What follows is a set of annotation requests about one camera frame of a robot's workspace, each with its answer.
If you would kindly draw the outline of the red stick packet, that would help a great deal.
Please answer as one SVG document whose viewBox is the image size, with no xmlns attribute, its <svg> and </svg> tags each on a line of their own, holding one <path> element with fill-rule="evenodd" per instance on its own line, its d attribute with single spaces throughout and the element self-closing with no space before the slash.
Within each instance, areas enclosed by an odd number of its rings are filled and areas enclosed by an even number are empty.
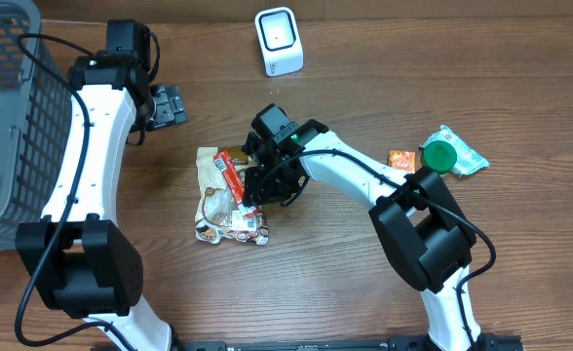
<svg viewBox="0 0 573 351">
<path fill-rule="evenodd" d="M 228 184 L 240 215 L 245 219 L 250 219 L 258 215 L 259 211 L 256 206 L 246 206 L 243 202 L 245 187 L 234 166 L 230 153 L 227 150 L 218 152 L 213 157 L 213 161 Z"/>
</svg>

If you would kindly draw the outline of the beige snack bag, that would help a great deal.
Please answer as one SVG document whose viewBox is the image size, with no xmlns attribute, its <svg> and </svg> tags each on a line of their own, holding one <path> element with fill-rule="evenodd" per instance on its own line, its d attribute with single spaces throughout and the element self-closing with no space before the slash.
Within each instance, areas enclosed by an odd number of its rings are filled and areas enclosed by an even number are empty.
<svg viewBox="0 0 573 351">
<path fill-rule="evenodd" d="M 223 150 L 230 153 L 242 183 L 245 170 L 256 165 L 240 145 L 200 147 L 197 150 L 201 199 L 195 214 L 196 238 L 211 244 L 228 239 L 264 246 L 268 243 L 269 230 L 263 209 L 257 207 L 259 214 L 250 219 L 240 215 L 230 188 L 213 161 L 213 157 Z"/>
</svg>

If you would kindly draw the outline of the orange small carton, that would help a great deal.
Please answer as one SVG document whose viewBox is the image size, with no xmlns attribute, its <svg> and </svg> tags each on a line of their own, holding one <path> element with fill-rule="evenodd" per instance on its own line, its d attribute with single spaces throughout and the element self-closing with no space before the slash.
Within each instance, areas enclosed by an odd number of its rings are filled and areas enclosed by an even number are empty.
<svg viewBox="0 0 573 351">
<path fill-rule="evenodd" d="M 391 150 L 388 156 L 388 165 L 394 169 L 414 174 L 416 171 L 416 153 L 405 150 Z"/>
</svg>

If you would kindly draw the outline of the green lid jar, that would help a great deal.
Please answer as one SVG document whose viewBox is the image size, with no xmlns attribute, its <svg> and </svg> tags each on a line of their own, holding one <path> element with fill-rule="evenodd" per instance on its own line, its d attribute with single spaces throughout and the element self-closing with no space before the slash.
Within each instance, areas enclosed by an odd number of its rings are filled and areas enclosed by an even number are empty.
<svg viewBox="0 0 573 351">
<path fill-rule="evenodd" d="M 421 164 L 439 175 L 452 171 L 457 162 L 457 152 L 448 142 L 435 140 L 422 147 Z"/>
</svg>

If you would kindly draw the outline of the teal snack packet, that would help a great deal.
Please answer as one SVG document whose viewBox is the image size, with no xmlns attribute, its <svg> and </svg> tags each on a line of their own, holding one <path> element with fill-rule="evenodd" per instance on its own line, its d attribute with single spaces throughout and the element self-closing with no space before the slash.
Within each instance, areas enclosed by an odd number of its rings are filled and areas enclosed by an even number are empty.
<svg viewBox="0 0 573 351">
<path fill-rule="evenodd" d="M 457 152 L 457 162 L 450 173 L 459 177 L 471 176 L 476 172 L 489 167 L 489 162 L 483 156 L 473 150 L 470 145 L 468 145 L 446 125 L 441 125 L 438 132 L 433 133 L 420 145 L 421 153 L 423 146 L 435 140 L 442 140 L 450 143 Z"/>
</svg>

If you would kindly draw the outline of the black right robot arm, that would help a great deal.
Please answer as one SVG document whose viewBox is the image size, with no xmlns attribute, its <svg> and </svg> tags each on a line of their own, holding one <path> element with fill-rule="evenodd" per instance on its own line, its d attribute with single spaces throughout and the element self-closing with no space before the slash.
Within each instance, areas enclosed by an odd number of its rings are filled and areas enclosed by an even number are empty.
<svg viewBox="0 0 573 351">
<path fill-rule="evenodd" d="M 319 121 L 297 124 L 274 103 L 256 114 L 242 150 L 256 163 L 245 172 L 245 205 L 286 207 L 310 180 L 339 190 L 368 212 L 392 268 L 421 293 L 430 345 L 479 349 L 481 331 L 467 287 L 478 229 L 440 175 L 386 166 Z"/>
</svg>

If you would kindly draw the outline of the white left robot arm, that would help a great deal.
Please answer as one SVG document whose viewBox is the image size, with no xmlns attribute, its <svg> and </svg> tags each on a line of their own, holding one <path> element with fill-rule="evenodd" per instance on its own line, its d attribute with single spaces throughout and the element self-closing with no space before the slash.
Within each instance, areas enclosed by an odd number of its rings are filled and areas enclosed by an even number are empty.
<svg viewBox="0 0 573 351">
<path fill-rule="evenodd" d="M 143 295 L 141 256 L 116 215 L 128 136 L 187 121 L 178 88 L 156 82 L 159 63 L 156 34 L 133 19 L 111 20 L 104 49 L 81 51 L 60 80 L 72 111 L 57 181 L 39 219 L 20 224 L 15 238 L 30 277 L 24 296 L 38 293 L 118 350 L 182 348 Z"/>
</svg>

